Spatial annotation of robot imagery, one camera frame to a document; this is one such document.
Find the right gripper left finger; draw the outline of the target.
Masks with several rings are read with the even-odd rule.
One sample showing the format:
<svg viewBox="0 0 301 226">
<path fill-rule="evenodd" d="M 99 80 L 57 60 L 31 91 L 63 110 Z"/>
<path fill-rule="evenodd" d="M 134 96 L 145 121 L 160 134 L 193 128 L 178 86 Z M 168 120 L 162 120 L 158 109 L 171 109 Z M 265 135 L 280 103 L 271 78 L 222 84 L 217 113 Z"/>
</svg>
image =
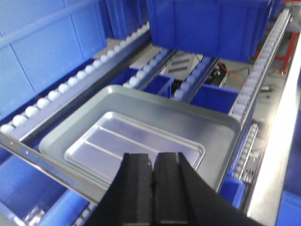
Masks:
<svg viewBox="0 0 301 226">
<path fill-rule="evenodd" d="M 87 220 L 88 226 L 151 226 L 152 166 L 147 154 L 124 154 L 120 168 Z"/>
</svg>

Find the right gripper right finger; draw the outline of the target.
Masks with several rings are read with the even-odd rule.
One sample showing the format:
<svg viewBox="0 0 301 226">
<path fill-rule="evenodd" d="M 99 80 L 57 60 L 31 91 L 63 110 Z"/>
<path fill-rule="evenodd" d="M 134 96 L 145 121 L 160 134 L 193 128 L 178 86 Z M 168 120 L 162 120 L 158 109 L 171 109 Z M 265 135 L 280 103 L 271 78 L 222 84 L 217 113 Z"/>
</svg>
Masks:
<svg viewBox="0 0 301 226">
<path fill-rule="evenodd" d="M 160 153 L 155 161 L 154 179 L 157 226 L 259 225 L 214 191 L 182 153 Z"/>
</svg>

